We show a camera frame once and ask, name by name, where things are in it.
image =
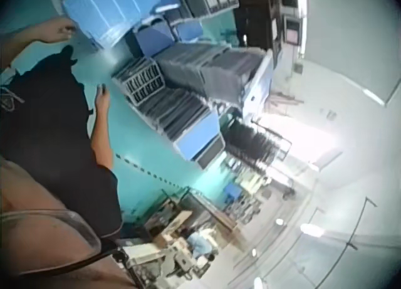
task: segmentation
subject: fluorescent light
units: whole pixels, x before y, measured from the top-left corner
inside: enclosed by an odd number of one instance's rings
[[[263,282],[260,277],[255,278],[253,281],[253,288],[254,289],[263,289]]]
[[[366,96],[368,96],[369,98],[371,98],[373,101],[379,103],[381,106],[386,105],[386,103],[385,103],[382,99],[380,99],[378,96],[376,96],[376,95],[375,95],[374,93],[372,93],[370,90],[367,90],[366,88],[364,88],[364,89],[362,90],[362,92],[363,92]]]
[[[314,224],[302,224],[301,231],[312,237],[320,238],[325,234],[325,230]]]
[[[284,220],[276,219],[276,224],[282,226],[282,225],[284,225]]]
[[[320,171],[319,167],[316,166],[316,165],[315,165],[314,163],[312,163],[312,162],[309,162],[309,163],[308,163],[308,166],[309,166],[309,168],[311,168],[312,170],[314,170],[314,171],[316,171],[316,172],[319,172],[319,171]]]
[[[300,49],[300,53],[301,55],[305,55],[306,52],[306,34],[307,34],[307,30],[308,30],[308,19],[307,18],[303,18],[302,19],[302,35],[301,35],[301,49]]]
[[[308,14],[308,0],[298,0],[298,12],[301,18]]]

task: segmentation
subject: white wall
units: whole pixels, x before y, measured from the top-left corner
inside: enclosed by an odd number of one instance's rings
[[[400,11],[392,0],[308,0],[306,59],[386,101],[401,78]]]
[[[284,56],[292,56],[291,51]],[[278,66],[274,89],[305,102],[282,107],[281,111],[328,132],[343,151],[323,169],[320,181],[328,187],[341,187],[388,162],[400,151],[400,92],[384,108],[339,74],[306,60],[300,62],[304,65],[302,75],[291,76],[287,65]],[[337,114],[333,122],[326,118],[329,110]]]

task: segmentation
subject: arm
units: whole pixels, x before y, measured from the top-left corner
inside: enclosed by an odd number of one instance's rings
[[[74,32],[75,25],[72,20],[68,18],[54,18],[7,34],[0,41],[0,72],[5,70],[20,52],[34,41],[57,43],[70,39]]]
[[[96,94],[96,120],[91,136],[91,146],[99,165],[111,170],[113,168],[113,151],[108,138],[108,108],[110,92],[104,85],[98,85]]]

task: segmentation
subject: stacked tray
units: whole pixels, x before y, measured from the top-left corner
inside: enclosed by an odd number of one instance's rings
[[[210,43],[177,43],[156,55],[155,60],[169,84],[207,97],[201,68],[228,48]]]
[[[164,88],[146,99],[138,110],[171,141],[176,141],[197,121],[211,113],[210,108],[193,94],[170,88]]]
[[[155,56],[170,86],[192,90],[242,108],[246,84],[258,70],[263,51],[210,43],[177,43]]]
[[[148,58],[129,61],[112,77],[136,107],[165,87],[159,66]]]

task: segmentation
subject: ceiling light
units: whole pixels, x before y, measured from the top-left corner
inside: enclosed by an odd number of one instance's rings
[[[276,224],[282,226],[282,225],[284,225],[284,220],[282,220],[280,218],[276,219]]]
[[[325,234],[325,230],[314,224],[302,224],[301,231],[312,237],[320,238]]]
[[[255,278],[253,281],[253,288],[254,289],[263,289],[263,282],[260,277]]]
[[[308,163],[308,166],[309,166],[309,168],[311,168],[312,170],[314,170],[316,172],[320,171],[319,167],[316,166],[315,164],[311,163],[311,162]]]
[[[381,106],[385,106],[385,105],[386,105],[386,103],[385,103],[382,99],[380,99],[378,96],[376,96],[376,95],[375,95],[374,93],[372,93],[370,90],[367,90],[366,88],[364,88],[364,89],[362,90],[362,92],[363,92],[366,96],[368,96],[369,98],[371,98],[373,101],[379,103]]]

